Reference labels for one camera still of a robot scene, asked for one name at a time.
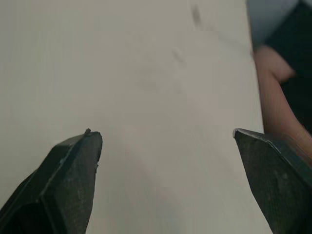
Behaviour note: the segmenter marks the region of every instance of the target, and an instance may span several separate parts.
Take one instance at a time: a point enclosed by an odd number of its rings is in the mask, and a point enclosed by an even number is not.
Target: skin
[[[289,144],[312,159],[312,138],[292,112],[280,84],[296,75],[287,62],[272,48],[255,51],[261,109],[265,133],[287,135]]]

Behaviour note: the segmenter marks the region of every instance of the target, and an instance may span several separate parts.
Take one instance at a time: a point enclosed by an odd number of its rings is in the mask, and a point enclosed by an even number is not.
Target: white surface
[[[87,233],[270,233],[232,138],[263,131],[243,1],[4,0],[0,31],[1,205],[91,128]]]

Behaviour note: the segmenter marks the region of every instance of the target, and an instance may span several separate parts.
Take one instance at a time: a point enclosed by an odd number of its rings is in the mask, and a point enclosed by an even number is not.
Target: white table
[[[270,233],[234,128],[262,132],[242,0],[0,2],[0,205],[100,131],[87,233]]]

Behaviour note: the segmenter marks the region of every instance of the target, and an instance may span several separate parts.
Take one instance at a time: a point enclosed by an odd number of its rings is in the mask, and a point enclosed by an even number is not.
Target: black metal jaw
[[[0,210],[0,233],[85,233],[101,149],[90,129],[53,147]]]
[[[272,232],[312,233],[311,160],[270,135],[235,129],[233,136],[251,191]]]

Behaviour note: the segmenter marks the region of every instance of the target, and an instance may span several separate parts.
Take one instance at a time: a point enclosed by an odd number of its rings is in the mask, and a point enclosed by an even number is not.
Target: dark clothing
[[[297,119],[312,133],[312,8],[300,2],[266,45],[296,71],[281,87]]]

